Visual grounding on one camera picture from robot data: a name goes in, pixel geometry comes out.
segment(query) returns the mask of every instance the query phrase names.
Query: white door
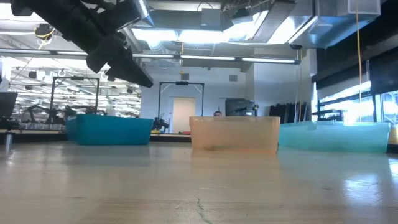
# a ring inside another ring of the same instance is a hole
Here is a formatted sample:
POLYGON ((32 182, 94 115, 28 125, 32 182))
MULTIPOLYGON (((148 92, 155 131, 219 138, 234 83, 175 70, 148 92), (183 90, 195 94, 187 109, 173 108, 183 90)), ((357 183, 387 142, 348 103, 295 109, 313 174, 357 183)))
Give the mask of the white door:
POLYGON ((173 133, 189 131, 189 117, 194 115, 194 98, 175 97, 173 103, 173 133))

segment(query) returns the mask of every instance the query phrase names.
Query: ceiling light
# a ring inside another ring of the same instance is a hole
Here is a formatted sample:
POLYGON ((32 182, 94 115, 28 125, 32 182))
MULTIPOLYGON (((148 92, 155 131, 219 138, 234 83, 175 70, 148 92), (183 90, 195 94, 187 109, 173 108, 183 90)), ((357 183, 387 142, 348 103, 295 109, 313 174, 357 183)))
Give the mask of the ceiling light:
POLYGON ((132 29, 139 40, 146 42, 176 41, 177 33, 174 30, 163 29, 132 29))
POLYGON ((16 54, 50 54, 49 50, 29 50, 29 49, 1 49, 1 53, 16 54))
POLYGON ((212 44, 228 42, 228 38, 221 31, 184 30, 180 35, 179 41, 191 44, 212 44))
POLYGON ((135 57, 135 58, 162 58, 162 59, 168 59, 168 58, 174 58, 174 55, 161 55, 161 54, 133 54, 132 57, 135 57))
POLYGON ((74 52, 74 51, 57 51, 59 55, 76 55, 76 56, 87 56, 86 52, 74 52))
POLYGON ((181 55, 181 59, 227 60, 227 61, 235 60, 234 57, 199 56, 199 55, 181 55))
POLYGON ((261 63, 297 63, 296 60, 275 59, 275 58, 242 58, 242 62, 261 62, 261 63))
POLYGON ((298 37, 300 37, 312 24, 314 24, 318 20, 318 16, 314 16, 305 26, 303 26, 292 38, 290 38, 287 42, 291 44, 298 37))

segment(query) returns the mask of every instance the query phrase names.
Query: fluorescent light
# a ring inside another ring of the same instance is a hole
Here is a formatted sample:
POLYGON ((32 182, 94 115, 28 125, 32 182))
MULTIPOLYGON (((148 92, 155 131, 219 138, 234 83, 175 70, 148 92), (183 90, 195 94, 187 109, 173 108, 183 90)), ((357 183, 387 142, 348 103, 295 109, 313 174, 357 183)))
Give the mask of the fluorescent light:
POLYGON ((146 42, 176 41, 177 33, 174 30, 165 29, 132 29, 139 40, 146 42))
MULTIPOLYGON (((82 88, 97 88, 97 86, 95 85, 95 86, 90 86, 90 85, 82 85, 82 86, 80 86, 80 87, 82 87, 82 88)), ((113 86, 99 86, 99 88, 116 88, 116 87, 113 87, 113 86)))
POLYGON ((246 35, 246 40, 252 39, 254 37, 254 35, 256 34, 256 32, 259 30, 262 22, 264 22, 264 19, 266 19, 267 15, 268 15, 268 10, 259 12, 260 14, 257 16, 257 14, 253 15, 253 20, 255 21, 252 29, 248 32, 248 34, 246 35))
POLYGON ((199 60, 227 60, 234 61, 234 57, 215 57, 215 56, 199 56, 199 55, 181 55, 181 59, 199 59, 199 60))
POLYGON ((174 55, 162 55, 162 54, 133 54, 132 57, 135 58, 174 58, 174 55))
POLYGON ((184 30, 179 41, 191 44, 212 44, 228 42, 228 38, 221 31, 210 30, 184 30))
POLYGON ((295 60, 274 59, 274 58, 242 58, 242 62, 261 62, 261 63, 296 63, 295 60))
POLYGON ((312 24, 314 24, 318 20, 318 16, 314 16, 303 28, 301 28, 292 38, 290 38, 287 42, 291 44, 298 37, 300 37, 312 24))
POLYGON ((1 53, 50 54, 50 51, 49 50, 27 50, 27 49, 1 49, 1 53))
POLYGON ((60 55, 76 55, 76 56, 87 56, 86 52, 73 52, 73 51, 57 51, 60 55))

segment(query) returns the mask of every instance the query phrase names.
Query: plastic bin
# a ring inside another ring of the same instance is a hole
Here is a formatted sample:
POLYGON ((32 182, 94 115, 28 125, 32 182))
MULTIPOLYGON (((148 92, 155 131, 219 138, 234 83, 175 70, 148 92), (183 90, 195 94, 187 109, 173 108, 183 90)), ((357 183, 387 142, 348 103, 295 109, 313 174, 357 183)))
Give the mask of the plastic bin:
POLYGON ((79 145, 145 145, 152 119, 78 114, 68 118, 67 135, 79 145))
POLYGON ((280 126, 279 150, 327 152, 387 151, 389 123, 306 121, 280 126))
POLYGON ((191 117, 194 149, 261 149, 277 152, 279 117, 191 117))

